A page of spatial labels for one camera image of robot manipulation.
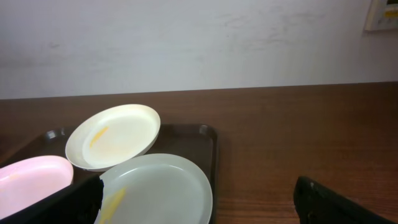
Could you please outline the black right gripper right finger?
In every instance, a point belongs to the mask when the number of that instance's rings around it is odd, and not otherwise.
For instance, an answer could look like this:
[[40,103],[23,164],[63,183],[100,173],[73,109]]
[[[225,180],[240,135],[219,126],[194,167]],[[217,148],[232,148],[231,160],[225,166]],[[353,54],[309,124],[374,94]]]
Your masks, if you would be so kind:
[[295,184],[294,205],[300,224],[394,224],[305,176]]

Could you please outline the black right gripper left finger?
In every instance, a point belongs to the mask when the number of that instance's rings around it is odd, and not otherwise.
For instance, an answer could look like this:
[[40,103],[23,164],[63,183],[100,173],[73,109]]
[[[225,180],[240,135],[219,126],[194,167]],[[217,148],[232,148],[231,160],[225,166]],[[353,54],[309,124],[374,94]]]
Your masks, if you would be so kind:
[[93,175],[1,219],[1,224],[94,224],[103,189],[104,182]]

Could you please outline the pink plastic plate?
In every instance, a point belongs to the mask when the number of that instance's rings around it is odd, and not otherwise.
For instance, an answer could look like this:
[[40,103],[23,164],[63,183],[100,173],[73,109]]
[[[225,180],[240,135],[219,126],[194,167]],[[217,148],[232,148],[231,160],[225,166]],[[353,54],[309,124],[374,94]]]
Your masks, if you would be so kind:
[[60,156],[38,156],[1,168],[1,218],[68,187],[73,166]]

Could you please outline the pale green plastic plate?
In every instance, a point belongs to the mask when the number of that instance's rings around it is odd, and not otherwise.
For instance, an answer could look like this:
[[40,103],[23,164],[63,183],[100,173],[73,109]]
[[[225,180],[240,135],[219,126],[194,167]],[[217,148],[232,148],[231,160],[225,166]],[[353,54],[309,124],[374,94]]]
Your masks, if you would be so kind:
[[148,154],[101,175],[96,223],[209,224],[213,193],[205,173],[172,154]]

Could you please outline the cream plastic plate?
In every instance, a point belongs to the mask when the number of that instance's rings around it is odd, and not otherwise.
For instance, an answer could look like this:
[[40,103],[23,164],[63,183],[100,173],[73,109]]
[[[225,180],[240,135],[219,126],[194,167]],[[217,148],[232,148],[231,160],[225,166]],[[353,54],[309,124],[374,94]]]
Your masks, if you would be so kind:
[[160,125],[158,112],[149,106],[115,106],[82,122],[68,138],[65,155],[75,167],[106,171],[145,154],[155,143]]

